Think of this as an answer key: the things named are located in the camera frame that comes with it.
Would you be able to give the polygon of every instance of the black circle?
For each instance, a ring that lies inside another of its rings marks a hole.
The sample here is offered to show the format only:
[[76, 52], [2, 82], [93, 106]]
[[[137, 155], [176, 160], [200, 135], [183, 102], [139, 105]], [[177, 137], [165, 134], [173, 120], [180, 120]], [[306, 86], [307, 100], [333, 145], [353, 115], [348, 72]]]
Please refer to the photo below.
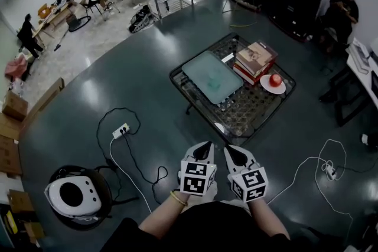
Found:
[[75, 184], [64, 183], [59, 189], [59, 194], [68, 206], [77, 207], [83, 202], [83, 193]]

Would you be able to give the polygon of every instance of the pink cloth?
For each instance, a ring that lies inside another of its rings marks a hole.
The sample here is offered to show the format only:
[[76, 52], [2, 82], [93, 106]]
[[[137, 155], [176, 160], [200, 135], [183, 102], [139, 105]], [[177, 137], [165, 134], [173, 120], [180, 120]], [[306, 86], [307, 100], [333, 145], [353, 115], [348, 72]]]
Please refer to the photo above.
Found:
[[21, 78], [27, 67], [28, 63], [25, 57], [22, 55], [19, 58], [8, 62], [5, 67], [5, 75], [13, 78]]

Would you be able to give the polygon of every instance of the light blue tray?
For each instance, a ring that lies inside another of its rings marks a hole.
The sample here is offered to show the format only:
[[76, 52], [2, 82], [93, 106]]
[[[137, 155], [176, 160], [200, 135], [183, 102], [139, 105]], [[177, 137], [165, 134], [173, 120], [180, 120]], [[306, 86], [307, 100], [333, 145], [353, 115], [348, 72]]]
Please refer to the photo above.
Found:
[[243, 85], [243, 80], [211, 51], [183, 65], [183, 72], [213, 104], [221, 103]]

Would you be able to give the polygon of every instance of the stack of books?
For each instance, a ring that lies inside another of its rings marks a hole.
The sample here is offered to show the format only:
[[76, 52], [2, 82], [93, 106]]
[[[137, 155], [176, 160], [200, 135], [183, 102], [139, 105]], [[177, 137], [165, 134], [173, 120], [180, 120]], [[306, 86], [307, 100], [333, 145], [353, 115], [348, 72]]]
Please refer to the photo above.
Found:
[[277, 53], [262, 41], [255, 42], [236, 54], [234, 71], [251, 85], [255, 85], [275, 62]]

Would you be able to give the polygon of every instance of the glass coffee table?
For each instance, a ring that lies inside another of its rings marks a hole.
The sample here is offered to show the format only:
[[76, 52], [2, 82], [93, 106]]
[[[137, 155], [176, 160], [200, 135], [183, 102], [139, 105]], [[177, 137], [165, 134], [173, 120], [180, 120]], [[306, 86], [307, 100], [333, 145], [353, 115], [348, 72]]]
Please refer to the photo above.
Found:
[[[230, 68], [233, 68], [236, 53], [250, 44], [237, 34], [231, 33], [204, 51], [213, 52]], [[184, 74], [182, 66], [185, 63], [170, 72], [170, 79], [189, 101], [186, 114], [190, 113], [191, 107], [197, 109], [224, 141], [232, 145], [241, 146], [252, 138], [295, 88], [294, 79], [277, 64], [274, 64], [269, 70], [269, 74], [276, 73], [282, 77], [286, 85], [284, 94], [272, 94], [266, 91], [259, 82], [252, 86], [244, 81], [243, 86], [224, 102], [213, 104]]]

